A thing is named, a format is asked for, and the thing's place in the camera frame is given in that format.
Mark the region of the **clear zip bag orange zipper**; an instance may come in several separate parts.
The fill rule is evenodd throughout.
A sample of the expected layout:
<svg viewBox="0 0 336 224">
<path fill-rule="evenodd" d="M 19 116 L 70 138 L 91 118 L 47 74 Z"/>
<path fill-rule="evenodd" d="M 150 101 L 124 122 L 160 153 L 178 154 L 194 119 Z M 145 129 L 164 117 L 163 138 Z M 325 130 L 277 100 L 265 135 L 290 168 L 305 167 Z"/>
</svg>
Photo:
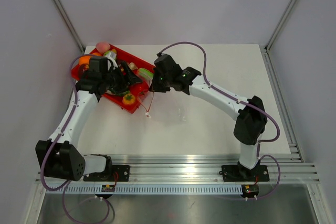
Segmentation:
<svg viewBox="0 0 336 224">
<path fill-rule="evenodd" d="M 173 92 L 152 92 L 149 88 L 144 88 L 143 91 L 135 93 L 147 119 L 167 125 L 186 122 L 185 106 Z"/>
</svg>

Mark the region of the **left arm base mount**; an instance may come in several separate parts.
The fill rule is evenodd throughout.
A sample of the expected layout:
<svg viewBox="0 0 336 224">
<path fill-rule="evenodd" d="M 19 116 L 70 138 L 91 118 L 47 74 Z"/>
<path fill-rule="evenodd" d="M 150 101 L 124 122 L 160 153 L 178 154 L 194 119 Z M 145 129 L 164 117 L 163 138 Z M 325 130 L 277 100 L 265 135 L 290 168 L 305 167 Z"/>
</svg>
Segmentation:
<svg viewBox="0 0 336 224">
<path fill-rule="evenodd" d="M 129 165 L 112 165 L 111 168 L 101 173 L 91 173 L 89 176 L 85 176 L 83 180 L 85 182 L 128 182 L 130 176 Z"/>
</svg>

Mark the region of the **dark red apple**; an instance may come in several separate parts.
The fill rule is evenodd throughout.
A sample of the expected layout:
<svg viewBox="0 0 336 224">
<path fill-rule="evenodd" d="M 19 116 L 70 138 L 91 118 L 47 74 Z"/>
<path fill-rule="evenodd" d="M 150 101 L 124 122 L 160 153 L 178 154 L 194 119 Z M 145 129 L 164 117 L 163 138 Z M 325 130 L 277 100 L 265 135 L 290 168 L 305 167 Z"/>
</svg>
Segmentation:
<svg viewBox="0 0 336 224">
<path fill-rule="evenodd" d="M 78 80 L 87 79 L 87 71 L 89 70 L 88 64 L 81 64 L 77 70 Z"/>
</svg>

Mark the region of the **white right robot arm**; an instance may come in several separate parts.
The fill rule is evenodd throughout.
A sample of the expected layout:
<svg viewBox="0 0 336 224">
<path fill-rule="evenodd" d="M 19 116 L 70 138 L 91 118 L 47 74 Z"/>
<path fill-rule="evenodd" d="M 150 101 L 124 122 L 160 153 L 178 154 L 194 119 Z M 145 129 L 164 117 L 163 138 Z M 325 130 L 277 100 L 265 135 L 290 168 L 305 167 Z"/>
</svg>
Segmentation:
<svg viewBox="0 0 336 224">
<path fill-rule="evenodd" d="M 159 53 L 154 61 L 150 90 L 166 93 L 171 89 L 200 98 L 222 110 L 235 121 L 233 134 L 240 142 L 239 176 L 250 180 L 257 174 L 257 141 L 263 134 L 267 117 L 262 100 L 238 97 L 222 88 L 211 87 L 198 70 L 182 69 L 168 54 Z"/>
</svg>

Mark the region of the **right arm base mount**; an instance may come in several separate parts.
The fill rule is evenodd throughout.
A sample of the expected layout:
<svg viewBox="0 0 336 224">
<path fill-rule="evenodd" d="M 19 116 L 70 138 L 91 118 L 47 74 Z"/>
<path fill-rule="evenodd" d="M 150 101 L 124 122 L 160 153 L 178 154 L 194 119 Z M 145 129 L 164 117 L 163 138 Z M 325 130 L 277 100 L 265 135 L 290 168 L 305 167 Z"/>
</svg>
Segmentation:
<svg viewBox="0 0 336 224">
<path fill-rule="evenodd" d="M 269 182 L 269 174 L 266 165 L 257 165 L 253 169 L 247 169 L 238 165 L 223 165 L 218 172 L 224 182 Z"/>
</svg>

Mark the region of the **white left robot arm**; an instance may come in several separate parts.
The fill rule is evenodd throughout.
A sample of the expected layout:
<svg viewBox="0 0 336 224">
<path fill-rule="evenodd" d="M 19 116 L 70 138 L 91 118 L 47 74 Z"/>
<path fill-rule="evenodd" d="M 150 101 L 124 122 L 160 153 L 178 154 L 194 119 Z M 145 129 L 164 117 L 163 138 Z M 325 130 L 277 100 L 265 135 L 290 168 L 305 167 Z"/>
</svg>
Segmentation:
<svg viewBox="0 0 336 224">
<path fill-rule="evenodd" d="M 86 121 L 107 91 L 127 93 L 142 80 L 125 61 L 91 57 L 89 68 L 73 82 L 69 107 L 60 124 L 47 140 L 36 144 L 40 177 L 78 181 L 84 175 L 96 175 L 107 181 L 115 176 L 111 157 L 101 154 L 83 156 L 77 149 Z"/>
</svg>

